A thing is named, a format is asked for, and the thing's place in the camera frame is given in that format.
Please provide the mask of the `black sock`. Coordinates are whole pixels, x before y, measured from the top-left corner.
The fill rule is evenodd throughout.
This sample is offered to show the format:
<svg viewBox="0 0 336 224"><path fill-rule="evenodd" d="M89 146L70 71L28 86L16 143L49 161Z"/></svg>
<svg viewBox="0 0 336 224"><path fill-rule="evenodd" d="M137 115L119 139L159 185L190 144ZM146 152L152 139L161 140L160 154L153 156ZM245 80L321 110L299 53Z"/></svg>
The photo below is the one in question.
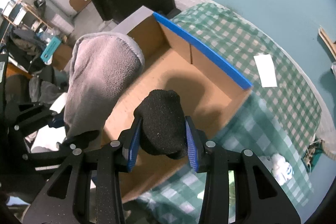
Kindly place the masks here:
<svg viewBox="0 0 336 224"><path fill-rule="evenodd" d="M142 118L141 148L173 160L187 155L186 122L180 96L173 90L152 90L134 111Z"/></svg>

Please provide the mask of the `grey fleece towel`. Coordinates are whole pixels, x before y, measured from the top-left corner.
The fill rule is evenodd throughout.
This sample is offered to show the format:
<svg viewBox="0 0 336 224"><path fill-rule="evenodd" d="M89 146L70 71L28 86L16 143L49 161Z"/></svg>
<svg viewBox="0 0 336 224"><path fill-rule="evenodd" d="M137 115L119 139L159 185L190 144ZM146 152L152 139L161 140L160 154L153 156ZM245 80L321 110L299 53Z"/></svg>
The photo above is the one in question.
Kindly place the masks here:
<svg viewBox="0 0 336 224"><path fill-rule="evenodd" d="M145 65L141 48L118 32L80 37L72 52L64 109L66 137L102 132L118 99Z"/></svg>

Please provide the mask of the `white blue striped sock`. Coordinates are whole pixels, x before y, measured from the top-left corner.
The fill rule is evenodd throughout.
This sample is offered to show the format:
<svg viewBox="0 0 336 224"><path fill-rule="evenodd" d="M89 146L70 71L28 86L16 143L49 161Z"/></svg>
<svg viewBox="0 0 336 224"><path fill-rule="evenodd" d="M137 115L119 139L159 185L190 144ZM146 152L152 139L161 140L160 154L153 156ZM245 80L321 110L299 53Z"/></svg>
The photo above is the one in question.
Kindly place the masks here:
<svg viewBox="0 0 336 224"><path fill-rule="evenodd" d="M283 186L293 178L293 167L279 153L275 153L272 156L260 156L259 159L280 186Z"/></svg>

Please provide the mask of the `blue cardboard box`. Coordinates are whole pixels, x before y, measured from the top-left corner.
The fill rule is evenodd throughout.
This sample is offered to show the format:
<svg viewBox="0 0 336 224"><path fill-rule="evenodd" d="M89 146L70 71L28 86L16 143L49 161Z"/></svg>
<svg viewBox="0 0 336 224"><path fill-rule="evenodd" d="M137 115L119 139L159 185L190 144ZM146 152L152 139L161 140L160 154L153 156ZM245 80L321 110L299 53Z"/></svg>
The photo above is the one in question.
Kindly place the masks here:
<svg viewBox="0 0 336 224"><path fill-rule="evenodd" d="M112 140L134 120L134 110L155 89L173 90L183 112L211 137L225 126L251 93L251 84L205 44L146 7L114 30L141 48L145 65L118 99L105 122Z"/></svg>

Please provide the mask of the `teal cardboard packet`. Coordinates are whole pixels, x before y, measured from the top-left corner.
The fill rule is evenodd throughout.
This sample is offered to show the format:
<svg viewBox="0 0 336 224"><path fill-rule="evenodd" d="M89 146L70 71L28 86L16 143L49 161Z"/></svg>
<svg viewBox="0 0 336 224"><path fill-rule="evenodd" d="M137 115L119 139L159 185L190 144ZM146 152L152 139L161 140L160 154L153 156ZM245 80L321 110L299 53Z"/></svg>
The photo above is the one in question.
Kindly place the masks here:
<svg viewBox="0 0 336 224"><path fill-rule="evenodd" d="M62 41L59 39L58 36L54 36L46 46L43 53L41 54L41 60L44 61L45 63L49 62L54 52L60 46L61 42Z"/></svg>

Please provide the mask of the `white paper sheet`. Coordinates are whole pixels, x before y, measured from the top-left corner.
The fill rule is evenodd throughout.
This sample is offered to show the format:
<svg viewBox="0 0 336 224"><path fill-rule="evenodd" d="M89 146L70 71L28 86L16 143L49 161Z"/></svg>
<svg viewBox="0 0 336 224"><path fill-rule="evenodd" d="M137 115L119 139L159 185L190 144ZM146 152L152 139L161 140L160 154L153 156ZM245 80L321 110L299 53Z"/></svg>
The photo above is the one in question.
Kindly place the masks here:
<svg viewBox="0 0 336 224"><path fill-rule="evenodd" d="M270 54L258 54L253 58L259 73L261 86L263 88L276 88L277 79L272 56Z"/></svg>

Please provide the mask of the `green beige checkered bed cover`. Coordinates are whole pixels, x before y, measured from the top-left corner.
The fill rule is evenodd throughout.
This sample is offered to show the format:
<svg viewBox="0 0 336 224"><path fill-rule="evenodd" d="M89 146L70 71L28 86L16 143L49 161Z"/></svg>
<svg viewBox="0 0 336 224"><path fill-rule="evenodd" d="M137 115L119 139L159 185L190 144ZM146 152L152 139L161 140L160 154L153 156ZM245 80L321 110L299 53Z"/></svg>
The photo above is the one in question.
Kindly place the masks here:
<svg viewBox="0 0 336 224"><path fill-rule="evenodd" d="M293 62L264 32L232 10L201 3L172 20L224 57L253 85L300 156L314 140L322 109Z"/></svg>

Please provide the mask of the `wooden shelf rack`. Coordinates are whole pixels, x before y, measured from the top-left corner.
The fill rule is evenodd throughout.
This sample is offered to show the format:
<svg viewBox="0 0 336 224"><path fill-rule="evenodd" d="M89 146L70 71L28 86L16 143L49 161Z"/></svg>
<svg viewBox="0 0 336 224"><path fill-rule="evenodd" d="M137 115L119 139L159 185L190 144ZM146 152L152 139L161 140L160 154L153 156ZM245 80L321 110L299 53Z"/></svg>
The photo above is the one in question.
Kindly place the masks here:
<svg viewBox="0 0 336 224"><path fill-rule="evenodd" d="M66 43L72 30L58 14L53 14L45 1L11 0L1 9L1 41L9 35L13 28L33 30L36 33L48 32L62 38Z"/></svg>

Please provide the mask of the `teal crate with power strip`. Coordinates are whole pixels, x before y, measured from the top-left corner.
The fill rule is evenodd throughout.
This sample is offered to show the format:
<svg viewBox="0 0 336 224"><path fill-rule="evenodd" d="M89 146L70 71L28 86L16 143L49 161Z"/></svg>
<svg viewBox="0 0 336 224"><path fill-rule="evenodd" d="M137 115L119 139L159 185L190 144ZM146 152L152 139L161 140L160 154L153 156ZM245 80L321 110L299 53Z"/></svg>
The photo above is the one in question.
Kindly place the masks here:
<svg viewBox="0 0 336 224"><path fill-rule="evenodd" d="M307 150L305 151L302 160L306 169L311 172L317 164L320 156L323 154L322 149L322 140L318 139L317 141L311 143Z"/></svg>

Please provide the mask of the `wooden window ledge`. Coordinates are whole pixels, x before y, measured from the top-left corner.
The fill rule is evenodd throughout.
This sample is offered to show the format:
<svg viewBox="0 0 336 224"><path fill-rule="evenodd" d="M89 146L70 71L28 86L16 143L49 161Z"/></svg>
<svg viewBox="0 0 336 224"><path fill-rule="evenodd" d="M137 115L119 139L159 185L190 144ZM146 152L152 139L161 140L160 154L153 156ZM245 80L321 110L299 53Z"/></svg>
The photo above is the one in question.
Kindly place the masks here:
<svg viewBox="0 0 336 224"><path fill-rule="evenodd" d="M333 55L333 58L336 60L336 45L335 45L335 42L333 42L331 40L331 38L329 38L329 36L327 35L327 33L325 32L325 30L322 27L320 27L318 29L318 34L319 34L319 37L323 40L323 42L328 47L330 53Z"/></svg>

